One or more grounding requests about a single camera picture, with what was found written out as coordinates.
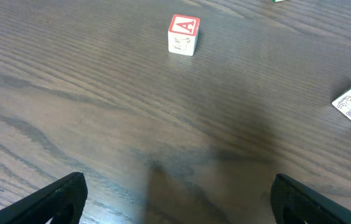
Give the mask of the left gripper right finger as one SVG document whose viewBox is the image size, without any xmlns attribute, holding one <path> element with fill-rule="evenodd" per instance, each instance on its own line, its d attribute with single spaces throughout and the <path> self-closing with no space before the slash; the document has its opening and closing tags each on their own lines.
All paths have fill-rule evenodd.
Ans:
<svg viewBox="0 0 351 224">
<path fill-rule="evenodd" d="M 286 174 L 276 175 L 270 202 L 277 224 L 351 224 L 351 210 Z"/>
</svg>

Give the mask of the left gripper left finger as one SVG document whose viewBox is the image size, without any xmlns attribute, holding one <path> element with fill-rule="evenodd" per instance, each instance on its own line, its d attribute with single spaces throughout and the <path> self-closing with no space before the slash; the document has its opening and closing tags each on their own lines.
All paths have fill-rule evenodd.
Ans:
<svg viewBox="0 0 351 224">
<path fill-rule="evenodd" d="M 0 224 L 78 224 L 87 195 L 83 173 L 72 172 L 0 210 Z"/>
</svg>

